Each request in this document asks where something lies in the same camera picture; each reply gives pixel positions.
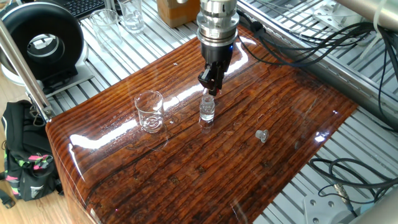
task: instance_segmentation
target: clear glass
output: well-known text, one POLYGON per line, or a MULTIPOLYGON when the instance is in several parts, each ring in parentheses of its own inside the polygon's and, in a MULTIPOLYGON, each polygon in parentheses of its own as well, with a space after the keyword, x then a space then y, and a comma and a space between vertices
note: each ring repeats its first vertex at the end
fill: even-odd
POLYGON ((201 98, 200 103, 200 118, 204 121, 212 121, 216 111, 216 104, 214 103, 214 96, 205 94, 201 98))
POLYGON ((139 123, 149 133, 156 133, 163 125, 163 96, 158 91, 145 91, 134 98, 139 123))
POLYGON ((118 0, 122 9, 124 25, 129 32, 139 33, 144 29, 142 0, 118 0))
POLYGON ((91 13, 90 22, 94 28, 95 38, 104 51, 121 45, 123 42, 118 26, 118 18, 117 12, 109 9, 97 10, 91 13))

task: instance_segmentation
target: keyboard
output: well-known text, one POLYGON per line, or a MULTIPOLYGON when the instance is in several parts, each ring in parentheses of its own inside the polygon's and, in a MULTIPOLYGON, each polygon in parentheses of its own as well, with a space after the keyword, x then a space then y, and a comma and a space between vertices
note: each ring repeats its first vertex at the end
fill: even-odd
POLYGON ((105 7, 104 0, 72 0, 62 1, 62 4, 76 18, 88 16, 93 11, 105 7))

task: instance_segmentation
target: glossy wooden surface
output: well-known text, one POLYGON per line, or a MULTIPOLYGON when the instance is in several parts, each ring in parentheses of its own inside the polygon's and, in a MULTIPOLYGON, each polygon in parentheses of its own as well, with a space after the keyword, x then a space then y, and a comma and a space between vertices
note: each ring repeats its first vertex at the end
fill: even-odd
POLYGON ((252 222, 356 108, 308 73, 259 63, 237 40, 215 120, 199 122, 204 63, 191 40, 47 125, 63 184, 102 223, 252 222), (134 107, 145 90, 164 96, 156 134, 141 130, 134 107))

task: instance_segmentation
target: wooden floor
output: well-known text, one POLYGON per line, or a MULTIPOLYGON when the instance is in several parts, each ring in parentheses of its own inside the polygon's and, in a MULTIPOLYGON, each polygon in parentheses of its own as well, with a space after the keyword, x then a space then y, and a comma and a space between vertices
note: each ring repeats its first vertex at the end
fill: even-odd
MULTIPOLYGON (((0 117, 6 109, 7 102, 27 99, 25 90, 21 86, 12 84, 0 73, 0 117)), ((0 143, 5 140, 4 128, 0 125, 0 143)), ((0 172, 4 171, 4 151, 0 149, 0 172)), ((6 181, 0 181, 0 189, 12 195, 11 188, 6 181)), ((1 224, 30 224, 30 223, 71 223, 67 201, 65 197, 54 193, 30 202, 16 201, 11 209, 6 209, 0 203, 1 224)))

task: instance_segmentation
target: backpack strap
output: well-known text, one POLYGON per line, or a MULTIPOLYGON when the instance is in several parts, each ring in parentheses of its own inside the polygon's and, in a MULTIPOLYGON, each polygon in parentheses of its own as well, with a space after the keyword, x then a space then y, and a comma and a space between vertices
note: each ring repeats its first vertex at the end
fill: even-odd
POLYGON ((59 195, 62 195, 62 196, 64 195, 60 179, 55 180, 55 189, 57 190, 59 195))
MULTIPOLYGON (((5 178, 6 178, 5 172, 0 173, 0 180, 4 180, 5 178)), ((0 199, 2 201, 2 204, 6 208, 12 208, 15 205, 15 201, 13 201, 13 199, 2 190, 0 190, 0 199)))

